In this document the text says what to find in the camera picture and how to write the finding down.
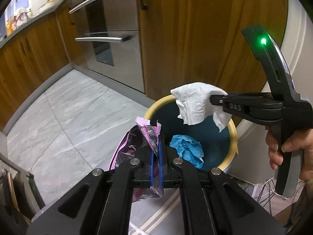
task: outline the blue tissue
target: blue tissue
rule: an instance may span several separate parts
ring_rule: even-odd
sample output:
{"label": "blue tissue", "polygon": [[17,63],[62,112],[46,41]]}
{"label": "blue tissue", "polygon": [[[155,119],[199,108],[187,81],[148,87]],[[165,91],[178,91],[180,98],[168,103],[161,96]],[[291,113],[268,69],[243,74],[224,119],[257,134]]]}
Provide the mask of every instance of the blue tissue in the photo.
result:
{"label": "blue tissue", "polygon": [[174,135],[170,147],[176,148],[178,156],[191,162],[196,168],[203,167],[204,156],[200,142],[187,135]]}

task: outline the beige stripe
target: beige stripe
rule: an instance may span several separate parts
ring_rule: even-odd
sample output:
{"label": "beige stripe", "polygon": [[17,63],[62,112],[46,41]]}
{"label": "beige stripe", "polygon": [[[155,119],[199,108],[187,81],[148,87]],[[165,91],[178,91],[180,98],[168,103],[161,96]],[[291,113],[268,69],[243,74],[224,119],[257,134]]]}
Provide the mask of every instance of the beige stripe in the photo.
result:
{"label": "beige stripe", "polygon": [[155,221],[153,225],[150,226],[149,229],[146,230],[146,233],[150,233],[162,220],[176,207],[176,205],[180,202],[180,197],[173,203],[172,206],[169,207],[167,211],[164,212],[162,216],[158,220]]}
{"label": "beige stripe", "polygon": [[[155,212],[155,214],[152,217],[150,217],[148,221],[146,221],[143,225],[141,225],[140,229],[143,230],[150,223],[152,223],[152,221],[156,219],[158,215],[160,215],[164,211],[164,209],[166,209],[166,207],[177,197],[178,193],[179,193],[179,189],[176,189],[173,195],[159,208],[159,210]],[[139,231],[135,231],[132,235],[138,235],[138,234],[139,234]]]}

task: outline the stainless steel appliance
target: stainless steel appliance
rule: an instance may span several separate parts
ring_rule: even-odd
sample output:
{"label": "stainless steel appliance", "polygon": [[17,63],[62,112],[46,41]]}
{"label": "stainless steel appliance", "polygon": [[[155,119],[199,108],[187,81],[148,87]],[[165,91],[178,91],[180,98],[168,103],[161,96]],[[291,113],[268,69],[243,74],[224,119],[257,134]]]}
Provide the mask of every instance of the stainless steel appliance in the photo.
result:
{"label": "stainless steel appliance", "polygon": [[144,92],[137,0],[72,0],[87,66]]}

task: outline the bucket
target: bucket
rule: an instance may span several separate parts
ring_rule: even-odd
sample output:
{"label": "bucket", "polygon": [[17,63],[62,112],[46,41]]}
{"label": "bucket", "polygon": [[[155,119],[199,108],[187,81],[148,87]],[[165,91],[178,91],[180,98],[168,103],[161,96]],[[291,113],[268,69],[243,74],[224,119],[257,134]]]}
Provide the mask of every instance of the bucket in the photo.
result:
{"label": "bucket", "polygon": [[188,135],[199,141],[204,153],[203,170],[218,167],[225,173],[228,172],[238,154],[237,132],[233,120],[219,132],[212,116],[199,124],[187,125],[177,118],[178,115],[176,100],[173,95],[169,95],[156,101],[146,112],[145,118],[150,120],[151,125],[155,126],[157,121],[161,124],[166,145],[177,134]]}

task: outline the metal screw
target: metal screw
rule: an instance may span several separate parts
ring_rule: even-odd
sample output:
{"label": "metal screw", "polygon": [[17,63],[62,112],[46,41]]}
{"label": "metal screw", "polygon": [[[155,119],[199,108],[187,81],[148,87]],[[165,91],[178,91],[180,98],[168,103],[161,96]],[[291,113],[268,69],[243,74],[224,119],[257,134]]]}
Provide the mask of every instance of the metal screw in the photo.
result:
{"label": "metal screw", "polygon": [[102,169],[96,168],[92,171],[92,174],[97,177],[100,176],[102,174]]}
{"label": "metal screw", "polygon": [[130,164],[132,165],[137,165],[140,163],[140,160],[138,158],[133,158],[130,160]]}
{"label": "metal screw", "polygon": [[221,169],[216,168],[216,167],[212,168],[211,172],[212,172],[213,175],[220,175],[222,173]]}
{"label": "metal screw", "polygon": [[179,157],[176,157],[176,158],[173,159],[173,163],[179,165],[179,164],[182,164],[182,163],[183,163],[183,160],[182,160],[181,158],[179,158]]}

